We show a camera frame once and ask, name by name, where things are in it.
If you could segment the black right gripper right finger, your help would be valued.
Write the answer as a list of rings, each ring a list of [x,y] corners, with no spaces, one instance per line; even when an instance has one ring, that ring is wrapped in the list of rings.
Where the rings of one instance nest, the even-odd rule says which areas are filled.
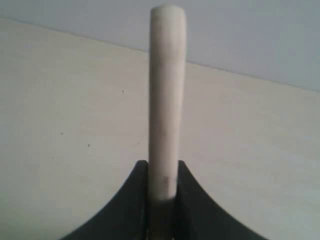
[[[186,163],[178,162],[175,199],[177,240],[264,240],[220,207],[201,187]]]

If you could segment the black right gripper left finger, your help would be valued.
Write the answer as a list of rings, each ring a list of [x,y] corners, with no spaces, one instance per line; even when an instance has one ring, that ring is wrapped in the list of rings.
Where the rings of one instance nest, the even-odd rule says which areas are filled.
[[[63,240],[145,240],[147,238],[148,162],[135,163],[113,198]]]

